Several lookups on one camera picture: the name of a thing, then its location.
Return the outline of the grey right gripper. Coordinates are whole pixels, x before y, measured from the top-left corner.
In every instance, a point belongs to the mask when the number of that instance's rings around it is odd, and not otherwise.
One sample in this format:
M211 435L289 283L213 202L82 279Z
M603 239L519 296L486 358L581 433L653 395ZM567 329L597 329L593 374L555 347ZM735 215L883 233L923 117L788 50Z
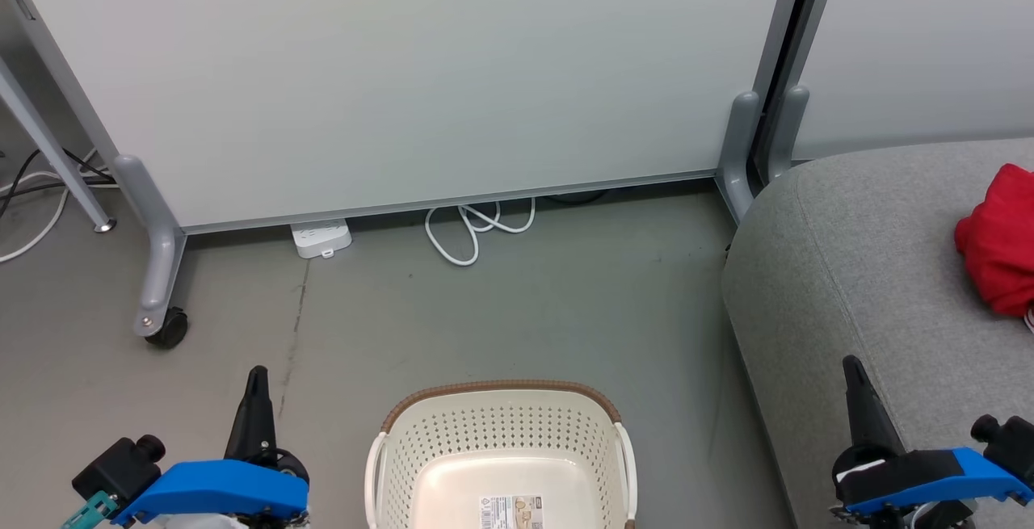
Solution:
M851 446L837 459L832 485L839 503L830 512L860 528L971 528L977 498L956 449L905 452L895 425L863 361L842 361Z

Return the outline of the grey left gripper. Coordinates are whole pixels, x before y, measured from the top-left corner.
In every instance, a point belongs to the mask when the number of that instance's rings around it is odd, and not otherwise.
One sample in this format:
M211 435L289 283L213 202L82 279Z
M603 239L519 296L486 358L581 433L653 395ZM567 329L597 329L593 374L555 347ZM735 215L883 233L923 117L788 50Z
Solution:
M306 467L287 449L276 446L275 414L270 397L268 368L252 367L230 427L225 458L244 460L261 468L276 470L308 483ZM240 517L235 514L160 514L163 528L310 528L309 511L294 519L274 519L269 514Z

